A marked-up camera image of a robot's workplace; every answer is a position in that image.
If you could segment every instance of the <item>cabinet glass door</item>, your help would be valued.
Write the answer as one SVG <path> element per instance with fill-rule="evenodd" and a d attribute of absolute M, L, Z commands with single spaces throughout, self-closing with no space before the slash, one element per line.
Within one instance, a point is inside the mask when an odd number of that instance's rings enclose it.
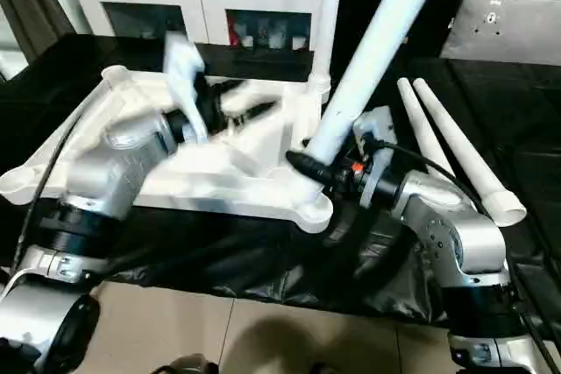
<path fill-rule="evenodd" d="M 226 10 L 231 46 L 308 51 L 311 13 Z"/>
<path fill-rule="evenodd" d="M 187 35 L 180 6 L 111 2 L 102 5 L 118 37 L 163 39 L 169 31 Z"/>

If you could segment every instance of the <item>black cloth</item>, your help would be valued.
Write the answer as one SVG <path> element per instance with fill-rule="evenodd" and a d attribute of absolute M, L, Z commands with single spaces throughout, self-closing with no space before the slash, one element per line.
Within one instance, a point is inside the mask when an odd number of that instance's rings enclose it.
<path fill-rule="evenodd" d="M 21 165 L 101 80 L 104 67 L 161 70 L 155 40 L 67 36 L 0 88 L 0 171 Z M 305 81 L 310 56 L 201 46 L 211 74 Z M 561 240 L 561 68 L 398 56 L 369 107 L 388 104 L 400 145 L 416 148 L 395 82 L 422 76 L 480 153 L 529 209 L 504 229 L 547 314 L 561 321 L 557 264 Z M 459 177 L 464 177 L 451 159 Z M 395 155 L 393 169 L 414 166 Z M 349 314 L 417 322 L 444 320 L 442 300 L 420 246 L 379 208 L 333 198 L 321 234 L 291 222 L 157 208 L 135 208 L 119 249 L 153 251 L 117 279 Z M 42 201 L 41 209 L 51 207 Z M 0 203 L 0 263 L 8 265 L 25 207 Z"/>

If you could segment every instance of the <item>silver robot arm segment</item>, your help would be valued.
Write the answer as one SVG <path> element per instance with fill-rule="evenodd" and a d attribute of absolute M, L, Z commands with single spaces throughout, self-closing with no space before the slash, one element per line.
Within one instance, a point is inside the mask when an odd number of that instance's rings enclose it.
<path fill-rule="evenodd" d="M 3 371 L 59 374 L 82 362 L 100 311 L 89 291 L 102 279 L 115 228 L 149 172 L 177 151 L 187 122 L 178 110 L 133 116 L 76 158 L 67 192 L 0 294 Z"/>
<path fill-rule="evenodd" d="M 442 287 L 452 360 L 468 371 L 542 372 L 512 306 L 506 245 L 494 222 L 450 182 L 417 171 L 401 183 L 392 216 L 416 233 Z"/>
<path fill-rule="evenodd" d="M 451 182 L 418 171 L 397 180 L 388 171 L 391 148 L 384 145 L 395 144 L 388 113 L 386 107 L 375 109 L 355 123 L 362 162 L 336 168 L 302 152 L 287 152 L 287 160 L 312 180 L 358 195 L 364 208 L 377 198 L 378 206 L 412 229 L 441 287 L 454 362 L 468 372 L 537 374 L 543 366 L 515 310 L 517 293 L 501 231 Z"/>

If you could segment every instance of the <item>robotic arm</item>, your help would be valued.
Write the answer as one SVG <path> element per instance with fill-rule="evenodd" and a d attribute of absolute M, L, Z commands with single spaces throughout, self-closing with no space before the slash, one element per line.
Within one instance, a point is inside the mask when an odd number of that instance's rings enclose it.
<path fill-rule="evenodd" d="M 301 152 L 288 152 L 287 159 L 312 180 L 360 194 L 366 208 L 375 195 L 395 220 L 413 230 L 442 288 L 455 363 L 468 372 L 539 373 L 533 340 L 514 309 L 517 294 L 499 228 L 446 180 L 418 171 L 395 179 L 387 170 L 392 153 L 373 149 L 375 138 L 395 143 L 388 107 L 365 113 L 353 129 L 363 155 L 371 155 L 370 167 L 355 162 L 333 169 Z"/>
<path fill-rule="evenodd" d="M 265 102 L 226 116 L 220 95 L 241 81 L 210 87 L 195 47 L 174 47 L 194 59 L 180 63 L 176 54 L 167 63 L 170 91 L 181 109 L 149 110 L 106 128 L 99 143 L 75 159 L 66 192 L 32 232 L 32 245 L 0 293 L 3 372 L 60 374 L 77 368 L 100 311 L 89 293 L 108 276 L 119 225 L 147 175 L 183 142 L 202 142 L 274 106 Z"/>

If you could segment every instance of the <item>white pole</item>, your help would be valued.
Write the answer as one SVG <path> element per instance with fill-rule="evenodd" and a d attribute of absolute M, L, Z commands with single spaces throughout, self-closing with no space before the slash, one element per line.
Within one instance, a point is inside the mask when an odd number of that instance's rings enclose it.
<path fill-rule="evenodd" d="M 322 1 L 314 61 L 308 78 L 308 92 L 319 95 L 322 98 L 322 102 L 327 102 L 331 89 L 331 53 L 333 51 L 335 28 L 337 26 L 338 8 L 339 0 Z"/>
<path fill-rule="evenodd" d="M 413 86 L 495 223 L 500 227 L 507 227 L 524 219 L 526 208 L 514 193 L 502 185 L 442 103 L 438 101 L 427 82 L 417 79 L 413 82 Z"/>
<path fill-rule="evenodd" d="M 411 123 L 413 132 L 415 133 L 415 138 L 419 144 L 421 154 L 439 164 L 444 170 L 454 174 L 446 155 L 444 155 L 442 146 L 438 142 L 435 132 L 432 130 L 432 127 L 430 127 L 429 120 L 424 114 L 423 107 L 421 107 L 419 100 L 417 100 L 415 91 L 413 90 L 413 87 L 411 87 L 409 80 L 407 78 L 400 78 L 400 80 L 397 81 L 397 88 L 400 91 L 401 99 L 403 100 L 403 105 L 407 111 L 409 122 Z M 427 166 L 427 170 L 434 177 L 449 181 L 432 166 Z"/>
<path fill-rule="evenodd" d="M 424 1 L 381 1 L 315 136 L 306 148 L 308 155 L 327 165 L 333 161 Z"/>

